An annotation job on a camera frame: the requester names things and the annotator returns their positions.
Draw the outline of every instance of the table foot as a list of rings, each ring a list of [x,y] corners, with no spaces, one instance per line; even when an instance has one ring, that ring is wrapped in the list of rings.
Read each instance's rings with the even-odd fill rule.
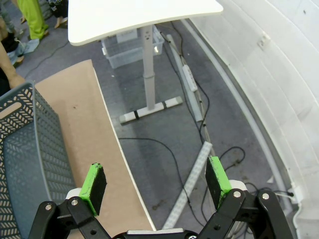
[[[181,104],[182,102],[183,102],[182,98],[178,96],[178,97],[155,104],[155,107],[152,110],[149,110],[147,107],[144,107],[137,111],[129,112],[127,114],[120,116],[120,123],[126,123],[132,120],[138,120],[139,118],[143,116],[147,116],[157,111],[162,111],[167,108],[177,106]]]

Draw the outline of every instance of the person's hand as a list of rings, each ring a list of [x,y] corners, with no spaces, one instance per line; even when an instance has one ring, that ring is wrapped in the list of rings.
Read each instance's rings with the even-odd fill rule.
[[[10,84],[11,89],[13,89],[14,87],[17,87],[18,85],[21,85],[22,83],[25,82],[25,79],[18,74],[14,75],[13,77],[11,77],[8,80],[9,80],[9,84]]]

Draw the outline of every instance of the screw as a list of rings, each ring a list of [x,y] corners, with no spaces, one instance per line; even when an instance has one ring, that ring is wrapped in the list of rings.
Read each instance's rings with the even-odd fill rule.
[[[51,206],[50,204],[48,204],[48,205],[45,206],[45,209],[46,209],[47,211],[49,211],[51,208],[52,208],[52,206]]]
[[[234,195],[235,198],[240,198],[241,193],[238,192],[238,191],[235,191],[233,195]]]
[[[263,199],[265,199],[265,200],[269,199],[268,193],[264,193],[262,197],[263,197]]]
[[[77,205],[77,204],[78,204],[78,200],[75,200],[75,199],[72,200],[71,204],[72,204],[73,206]]]

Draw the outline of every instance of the cardboard sheet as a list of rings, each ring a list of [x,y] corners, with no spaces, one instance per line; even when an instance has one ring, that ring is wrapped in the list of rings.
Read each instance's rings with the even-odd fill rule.
[[[71,66],[36,84],[59,114],[77,187],[94,162],[103,165],[107,187],[98,220],[110,236],[127,230],[152,230],[111,125],[91,60]],[[79,231],[69,238],[83,238]]]

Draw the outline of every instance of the concrete floor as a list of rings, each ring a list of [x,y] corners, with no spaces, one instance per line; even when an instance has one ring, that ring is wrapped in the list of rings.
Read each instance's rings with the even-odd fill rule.
[[[11,2],[7,2],[6,7],[14,23],[21,27],[18,23],[19,11]],[[175,154],[182,179],[185,181],[201,148],[197,129],[186,104],[121,125],[118,119],[120,115],[145,106],[142,61],[113,70],[102,54],[100,42],[80,47],[71,46],[67,43],[66,29],[53,29],[54,17],[46,22],[50,25],[50,35],[41,41],[33,53],[25,56],[24,63],[17,68],[18,73],[23,77],[27,75],[28,81],[39,82],[71,65],[92,59],[118,137],[149,137],[165,143]],[[266,183],[272,176],[270,167],[223,79],[182,24],[176,22],[175,25],[184,38],[185,58],[211,102],[206,120],[217,155],[232,146],[240,146],[246,151],[245,160],[227,172],[229,179],[252,182],[258,188],[276,189],[276,184]],[[26,41],[27,24],[22,25],[22,28],[26,28],[22,39]],[[172,34],[175,41],[179,41],[178,35],[172,29],[163,26],[158,26],[158,29],[164,34]],[[173,59],[169,46],[166,48],[168,56]],[[183,97],[181,85],[169,64],[168,56],[163,51],[162,55],[154,58],[158,102],[176,96]],[[167,149],[152,141],[121,140],[121,145],[151,218],[156,228],[161,229],[181,191],[173,158]],[[241,152],[235,150],[227,154],[222,163],[226,167],[240,157]],[[191,205],[202,223],[204,220],[200,204],[205,187],[205,181],[199,179],[190,196]],[[206,199],[204,204],[207,216],[211,214],[208,201]],[[195,232],[202,229],[188,206],[185,207],[176,227]]]

